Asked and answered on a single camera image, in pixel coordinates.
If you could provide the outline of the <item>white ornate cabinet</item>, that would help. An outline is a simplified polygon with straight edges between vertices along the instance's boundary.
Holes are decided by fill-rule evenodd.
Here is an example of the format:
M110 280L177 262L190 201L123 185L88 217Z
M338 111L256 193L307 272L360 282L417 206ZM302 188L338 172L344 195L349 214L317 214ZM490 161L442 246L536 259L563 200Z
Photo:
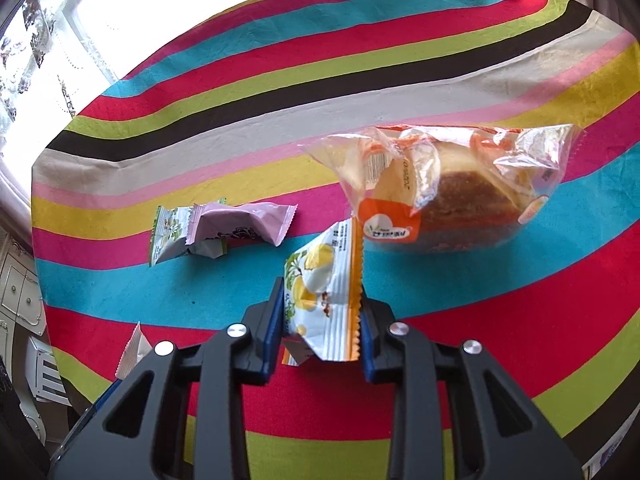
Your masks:
M35 260L5 229L1 229L1 359L12 376L14 335L17 327L42 336L46 316Z

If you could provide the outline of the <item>clear round-candies packet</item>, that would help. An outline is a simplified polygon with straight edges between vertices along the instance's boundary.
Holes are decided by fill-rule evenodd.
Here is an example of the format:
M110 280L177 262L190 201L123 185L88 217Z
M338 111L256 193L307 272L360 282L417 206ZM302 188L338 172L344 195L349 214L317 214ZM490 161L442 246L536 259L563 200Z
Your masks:
M141 324L134 326L116 367L115 377L124 380L134 367L152 350L152 344L142 333Z

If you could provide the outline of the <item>colourful striped tablecloth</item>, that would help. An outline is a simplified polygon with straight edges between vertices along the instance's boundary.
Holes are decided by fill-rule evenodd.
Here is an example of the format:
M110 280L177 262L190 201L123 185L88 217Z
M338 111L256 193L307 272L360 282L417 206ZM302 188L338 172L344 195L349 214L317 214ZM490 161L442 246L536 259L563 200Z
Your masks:
M198 344L284 278L250 472L384 478L393 390L311 284L350 220L371 297L489 351L586 478L638 477L639 43L576 0L248 0L101 92L32 167L74 408L134 333Z

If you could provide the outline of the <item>pink wrapper dark print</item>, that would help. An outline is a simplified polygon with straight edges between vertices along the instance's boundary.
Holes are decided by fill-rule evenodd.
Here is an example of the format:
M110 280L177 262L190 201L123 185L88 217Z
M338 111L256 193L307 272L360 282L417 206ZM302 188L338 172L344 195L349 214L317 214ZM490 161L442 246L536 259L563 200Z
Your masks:
M278 247L288 234L296 205L263 202L230 206L220 203L195 205L189 222L186 242L203 240L263 240Z

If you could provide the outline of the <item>white slatted rack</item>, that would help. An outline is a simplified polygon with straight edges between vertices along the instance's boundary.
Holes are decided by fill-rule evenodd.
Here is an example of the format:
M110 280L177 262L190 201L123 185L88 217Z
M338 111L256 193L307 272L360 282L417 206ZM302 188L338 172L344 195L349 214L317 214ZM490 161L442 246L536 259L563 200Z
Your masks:
M52 348L34 336L27 339L25 377L32 396L38 402L70 406Z

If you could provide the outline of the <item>small green-white snack packet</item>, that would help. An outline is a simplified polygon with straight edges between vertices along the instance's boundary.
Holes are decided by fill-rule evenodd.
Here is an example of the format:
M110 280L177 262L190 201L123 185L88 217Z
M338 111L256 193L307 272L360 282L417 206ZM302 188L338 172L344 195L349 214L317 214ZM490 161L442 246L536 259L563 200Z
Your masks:
M157 263L182 255L217 259L228 252L227 242L220 238L188 244L194 208L195 206L157 207L150 238L149 266L156 266Z

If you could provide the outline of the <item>orange tiger-stripe bread package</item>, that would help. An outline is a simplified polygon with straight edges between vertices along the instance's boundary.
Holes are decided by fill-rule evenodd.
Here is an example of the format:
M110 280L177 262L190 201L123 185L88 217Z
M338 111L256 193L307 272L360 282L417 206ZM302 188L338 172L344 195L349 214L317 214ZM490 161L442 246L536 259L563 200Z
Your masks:
M563 180L582 130L400 125L324 136L305 152L331 170L379 250L461 252L513 238Z

